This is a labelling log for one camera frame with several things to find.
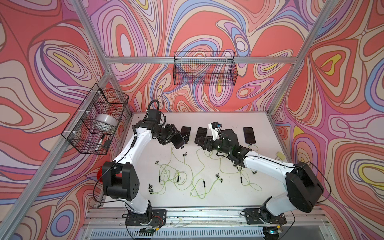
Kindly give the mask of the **black phone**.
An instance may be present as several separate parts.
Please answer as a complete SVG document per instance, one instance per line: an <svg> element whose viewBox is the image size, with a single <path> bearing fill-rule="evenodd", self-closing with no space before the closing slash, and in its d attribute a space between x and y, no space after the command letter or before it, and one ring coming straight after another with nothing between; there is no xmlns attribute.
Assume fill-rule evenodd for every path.
<svg viewBox="0 0 384 240"><path fill-rule="evenodd" d="M205 138L207 136L207 132L208 132L207 128L199 127L198 130L197 130L197 133L196 133L196 137L195 137L194 143L199 145L199 140L201 138Z"/></svg>
<svg viewBox="0 0 384 240"><path fill-rule="evenodd" d="M191 129L192 129L191 127L187 127L187 126L183 126L181 128L181 135L183 137L185 144L187 144L189 142Z"/></svg>
<svg viewBox="0 0 384 240"><path fill-rule="evenodd" d="M175 133L171 137L171 142L176 149L180 149L185 144L185 140L184 140L183 136L181 135L181 133Z"/></svg>

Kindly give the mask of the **blue phone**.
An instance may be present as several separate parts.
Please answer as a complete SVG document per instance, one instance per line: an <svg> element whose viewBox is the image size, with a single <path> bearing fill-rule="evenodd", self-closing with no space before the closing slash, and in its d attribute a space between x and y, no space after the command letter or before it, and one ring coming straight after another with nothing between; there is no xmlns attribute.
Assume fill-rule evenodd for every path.
<svg viewBox="0 0 384 240"><path fill-rule="evenodd" d="M254 129L252 127L243 127L245 143L254 145L256 143Z"/></svg>

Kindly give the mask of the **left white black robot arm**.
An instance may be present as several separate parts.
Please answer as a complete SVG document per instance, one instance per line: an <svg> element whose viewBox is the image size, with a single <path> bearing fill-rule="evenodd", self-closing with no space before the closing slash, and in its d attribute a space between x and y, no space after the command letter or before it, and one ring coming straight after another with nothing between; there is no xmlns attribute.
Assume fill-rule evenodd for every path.
<svg viewBox="0 0 384 240"><path fill-rule="evenodd" d="M158 140L163 146L171 143L176 149L185 144L176 126L167 124L161 111L150 109L142 120L133 125L133 135L122 152L102 167L104 195L124 202L134 214L139 215L150 212L150 201L139 193L140 180L135 163L151 140Z"/></svg>

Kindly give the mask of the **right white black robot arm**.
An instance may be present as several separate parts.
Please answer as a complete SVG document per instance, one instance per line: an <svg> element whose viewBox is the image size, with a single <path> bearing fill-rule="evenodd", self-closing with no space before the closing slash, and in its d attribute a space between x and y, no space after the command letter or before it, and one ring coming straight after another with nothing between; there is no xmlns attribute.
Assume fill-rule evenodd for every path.
<svg viewBox="0 0 384 240"><path fill-rule="evenodd" d="M263 203L261 212L278 216L300 210L310 213L324 193L324 187L306 163L285 163L241 146L233 130L212 130L212 136L200 137L197 144L208 152L222 153L233 164L268 175L284 186L285 191Z"/></svg>

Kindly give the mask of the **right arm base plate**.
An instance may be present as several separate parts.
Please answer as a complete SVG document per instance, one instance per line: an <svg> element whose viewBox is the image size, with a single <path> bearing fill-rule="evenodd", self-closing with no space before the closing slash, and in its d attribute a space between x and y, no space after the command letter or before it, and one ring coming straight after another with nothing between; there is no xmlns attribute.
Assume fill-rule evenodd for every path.
<svg viewBox="0 0 384 240"><path fill-rule="evenodd" d="M284 225L287 223L283 214L274 216L266 209L244 209L241 213L248 225Z"/></svg>

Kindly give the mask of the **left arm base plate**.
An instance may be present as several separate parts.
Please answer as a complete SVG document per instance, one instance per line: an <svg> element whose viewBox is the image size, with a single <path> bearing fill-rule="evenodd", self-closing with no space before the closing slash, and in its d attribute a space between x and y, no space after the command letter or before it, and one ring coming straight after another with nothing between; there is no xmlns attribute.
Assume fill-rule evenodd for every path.
<svg viewBox="0 0 384 240"><path fill-rule="evenodd" d="M131 212L124 213L122 218L125 220L126 226L153 226L161 227L165 225L167 210L155 209L145 214L134 214Z"/></svg>

